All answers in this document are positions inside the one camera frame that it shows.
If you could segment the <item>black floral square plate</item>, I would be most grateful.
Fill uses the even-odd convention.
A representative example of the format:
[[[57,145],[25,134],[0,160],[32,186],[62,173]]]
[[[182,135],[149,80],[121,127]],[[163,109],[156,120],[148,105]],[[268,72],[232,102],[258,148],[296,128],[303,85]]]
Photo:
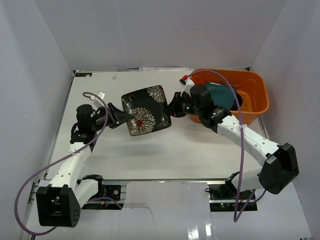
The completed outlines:
[[[133,116],[126,122],[132,137],[154,133],[169,128],[171,117],[165,113],[168,106],[161,85],[142,88],[121,96],[123,111]]]

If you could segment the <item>teal square plate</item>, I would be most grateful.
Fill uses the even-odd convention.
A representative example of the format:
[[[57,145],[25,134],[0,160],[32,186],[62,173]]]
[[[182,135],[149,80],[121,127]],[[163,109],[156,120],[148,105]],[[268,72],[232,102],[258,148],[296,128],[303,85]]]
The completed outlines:
[[[211,98],[215,105],[223,107],[229,111],[238,109],[234,94],[237,94],[236,88],[230,88],[228,85],[207,82],[204,86],[210,91]]]

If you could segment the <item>black round plate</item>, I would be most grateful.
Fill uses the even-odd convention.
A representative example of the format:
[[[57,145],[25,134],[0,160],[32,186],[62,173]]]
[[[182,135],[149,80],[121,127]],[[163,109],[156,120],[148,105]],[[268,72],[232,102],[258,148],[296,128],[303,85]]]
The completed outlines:
[[[237,111],[243,105],[243,98],[238,92],[236,92],[235,95],[236,100],[234,101],[234,110]]]

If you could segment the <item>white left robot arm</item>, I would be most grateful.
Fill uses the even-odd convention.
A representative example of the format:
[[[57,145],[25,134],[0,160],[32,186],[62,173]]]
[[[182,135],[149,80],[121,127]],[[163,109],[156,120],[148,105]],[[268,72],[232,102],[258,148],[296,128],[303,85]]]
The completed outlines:
[[[43,227],[74,228],[80,219],[81,208],[91,198],[105,196],[103,177],[86,175],[79,179],[82,168],[92,154],[99,135],[109,127],[127,125],[132,137],[158,132],[171,126],[164,94],[127,93],[121,97],[120,110],[112,103],[94,109],[82,104],[76,109],[76,123],[71,128],[67,156],[48,185],[36,192],[39,224]]]

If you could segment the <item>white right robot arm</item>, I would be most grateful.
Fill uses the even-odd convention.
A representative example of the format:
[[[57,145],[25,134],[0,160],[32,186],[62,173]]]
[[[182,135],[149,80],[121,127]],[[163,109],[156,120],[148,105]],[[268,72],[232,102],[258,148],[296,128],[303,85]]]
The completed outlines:
[[[236,172],[225,181],[226,195],[233,200],[247,190],[264,189],[277,195],[299,175],[296,151],[291,144],[280,145],[241,124],[230,111],[214,104],[203,85],[193,86],[189,94],[176,92],[166,111],[175,118],[197,116],[203,126],[234,142],[259,163],[259,168]]]

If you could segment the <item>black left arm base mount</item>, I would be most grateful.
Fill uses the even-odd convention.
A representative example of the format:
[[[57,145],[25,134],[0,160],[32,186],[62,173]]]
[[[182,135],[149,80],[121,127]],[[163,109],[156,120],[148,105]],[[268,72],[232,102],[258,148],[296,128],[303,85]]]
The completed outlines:
[[[119,202],[121,200],[122,186],[118,184],[104,185],[104,192],[102,196],[93,196],[89,199],[89,202],[100,201],[101,205],[105,206],[114,201]]]

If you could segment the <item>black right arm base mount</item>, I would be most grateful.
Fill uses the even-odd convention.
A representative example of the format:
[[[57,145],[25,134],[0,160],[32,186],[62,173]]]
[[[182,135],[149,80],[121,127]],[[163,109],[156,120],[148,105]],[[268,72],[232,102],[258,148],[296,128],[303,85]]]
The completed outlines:
[[[205,189],[205,192],[208,193],[209,206],[212,213],[233,212],[235,210],[236,193],[233,193],[231,190],[227,189],[225,184],[209,184]],[[240,192],[237,211],[240,211],[242,209],[251,193],[252,192],[250,190]],[[244,211],[257,211],[257,204],[253,203],[255,200],[256,196],[253,195]]]

